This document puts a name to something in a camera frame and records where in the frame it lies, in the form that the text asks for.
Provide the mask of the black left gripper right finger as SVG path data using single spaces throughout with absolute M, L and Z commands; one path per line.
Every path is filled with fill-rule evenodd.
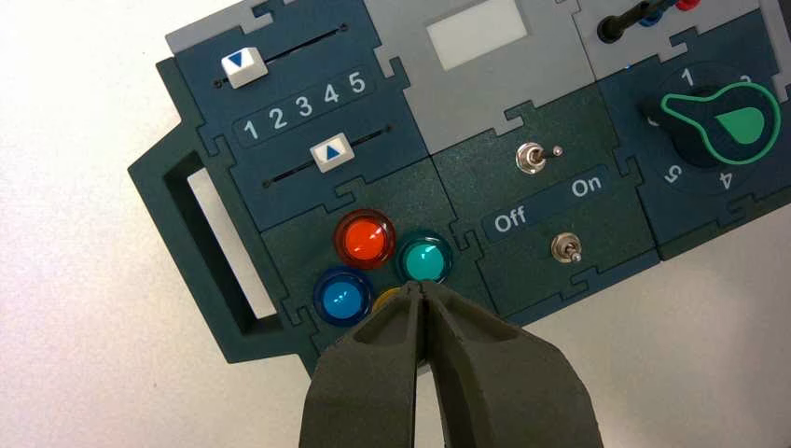
M 449 447 L 600 447 L 566 355 L 451 289 L 423 283 L 424 335 Z

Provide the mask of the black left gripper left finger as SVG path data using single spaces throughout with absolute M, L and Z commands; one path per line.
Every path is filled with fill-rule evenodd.
M 411 447 L 425 355 L 423 287 L 409 282 L 320 356 L 301 447 Z

